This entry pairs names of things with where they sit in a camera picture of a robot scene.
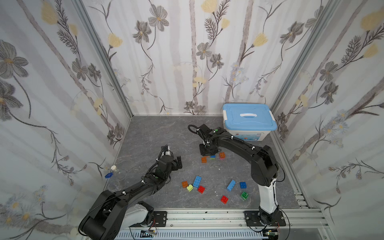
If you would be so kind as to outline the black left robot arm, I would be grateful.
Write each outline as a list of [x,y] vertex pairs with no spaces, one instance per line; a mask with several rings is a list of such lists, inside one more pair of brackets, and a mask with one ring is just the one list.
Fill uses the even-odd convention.
[[98,196],[82,219],[78,232],[92,240],[115,239],[123,222],[128,221],[127,210],[158,192],[166,185],[171,173],[182,168],[182,157],[175,157],[168,145],[163,146],[141,181],[116,192],[105,190]]

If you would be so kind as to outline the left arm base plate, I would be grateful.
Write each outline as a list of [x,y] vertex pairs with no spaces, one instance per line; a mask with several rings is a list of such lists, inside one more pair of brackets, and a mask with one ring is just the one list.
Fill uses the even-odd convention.
[[137,223],[131,226],[132,227],[157,227],[157,228],[163,228],[166,227],[167,224],[167,211],[154,211],[152,214],[149,214],[151,219],[144,220],[142,223]]

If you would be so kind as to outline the red lego brick front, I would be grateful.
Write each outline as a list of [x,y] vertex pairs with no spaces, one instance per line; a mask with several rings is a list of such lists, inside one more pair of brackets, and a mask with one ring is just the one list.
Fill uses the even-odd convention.
[[222,196],[222,198],[221,198],[221,202],[222,202],[223,204],[226,204],[226,203],[228,202],[228,198],[227,198],[226,196]]

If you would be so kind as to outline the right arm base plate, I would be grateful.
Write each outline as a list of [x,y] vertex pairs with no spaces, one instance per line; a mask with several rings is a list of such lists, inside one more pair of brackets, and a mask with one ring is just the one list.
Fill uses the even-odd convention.
[[281,210],[276,209],[272,214],[265,211],[244,211],[248,227],[286,227],[287,223]]

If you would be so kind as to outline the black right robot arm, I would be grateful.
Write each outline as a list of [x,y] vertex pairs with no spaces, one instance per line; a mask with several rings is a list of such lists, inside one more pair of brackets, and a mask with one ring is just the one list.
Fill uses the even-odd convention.
[[251,165],[251,177],[259,187],[261,223],[270,225],[280,218],[282,212],[276,199],[279,164],[269,146],[249,144],[223,128],[210,129],[205,124],[199,127],[188,125],[188,130],[203,140],[199,145],[203,157],[213,156],[224,148],[245,159]]

